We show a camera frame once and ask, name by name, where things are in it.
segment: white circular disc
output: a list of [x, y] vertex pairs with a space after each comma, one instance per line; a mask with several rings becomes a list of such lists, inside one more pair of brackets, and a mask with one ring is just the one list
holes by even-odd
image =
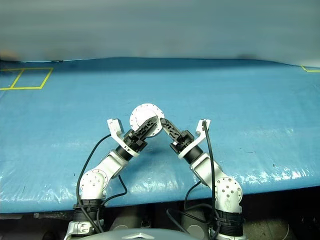
[[148, 137], [154, 137], [157, 135], [161, 129], [160, 118], [164, 118], [164, 112], [152, 103], [144, 103], [137, 106], [130, 116], [130, 126], [132, 130], [136, 131], [146, 120], [158, 116], [158, 122], [156, 128], [148, 135]]

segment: white bracket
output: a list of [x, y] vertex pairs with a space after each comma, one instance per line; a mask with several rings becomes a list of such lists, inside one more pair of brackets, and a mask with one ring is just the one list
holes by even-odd
[[124, 141], [122, 134], [124, 133], [122, 124], [119, 119], [108, 119], [106, 121], [108, 123], [109, 131], [111, 133], [111, 137], [130, 155], [134, 157], [138, 157], [139, 153], [131, 149]]
[[195, 133], [199, 135], [199, 137], [196, 140], [194, 140], [191, 144], [189, 144], [185, 149], [183, 149], [182, 152], [180, 152], [180, 154], [178, 155], [179, 159], [182, 159], [192, 148], [200, 144], [206, 138], [206, 133], [204, 127], [202, 126], [203, 121], [206, 121], [206, 127], [209, 130], [211, 120], [200, 119], [195, 130]]

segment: white wall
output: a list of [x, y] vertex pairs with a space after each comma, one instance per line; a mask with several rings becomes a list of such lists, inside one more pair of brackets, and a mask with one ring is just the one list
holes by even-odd
[[320, 67], [319, 0], [0, 0], [21, 61], [253, 58]]

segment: blue plastic sheet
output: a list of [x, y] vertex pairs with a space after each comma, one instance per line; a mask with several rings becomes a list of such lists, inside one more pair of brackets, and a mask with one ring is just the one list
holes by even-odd
[[[159, 106], [181, 130], [211, 119], [215, 160], [244, 194], [320, 184], [320, 73], [254, 60], [110, 58], [6, 63], [53, 68], [42, 89], [0, 90], [0, 212], [71, 210], [76, 182], [107, 119], [130, 127], [132, 110]], [[15, 87], [39, 86], [48, 70], [26, 69]], [[19, 70], [0, 71], [8, 88]], [[182, 200], [197, 182], [161, 132], [121, 172], [128, 194], [110, 206]], [[206, 144], [201, 145], [206, 151]], [[88, 169], [117, 144], [97, 149]], [[107, 195], [122, 192], [118, 179]], [[191, 198], [211, 196], [201, 185]]]

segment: yellow tape line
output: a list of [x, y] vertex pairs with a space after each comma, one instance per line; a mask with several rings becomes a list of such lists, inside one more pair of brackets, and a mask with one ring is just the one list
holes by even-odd
[[[40, 86], [18, 86], [15, 87], [16, 83], [20, 79], [21, 75], [25, 72], [25, 70], [48, 70], [48, 74], [45, 76], [44, 80], [42, 81]], [[3, 87], [0, 88], [0, 90], [35, 90], [35, 89], [42, 89], [44, 85], [46, 84], [48, 78], [50, 77], [52, 71], [54, 70], [53, 67], [29, 67], [29, 68], [9, 68], [9, 69], [0, 69], [0, 72], [8, 72], [8, 71], [20, 71], [18, 76], [16, 76], [15, 80], [13, 81], [12, 85], [10, 87]]]
[[305, 70], [308, 73], [320, 73], [320, 70], [308, 70], [304, 66], [300, 65], [303, 70]]

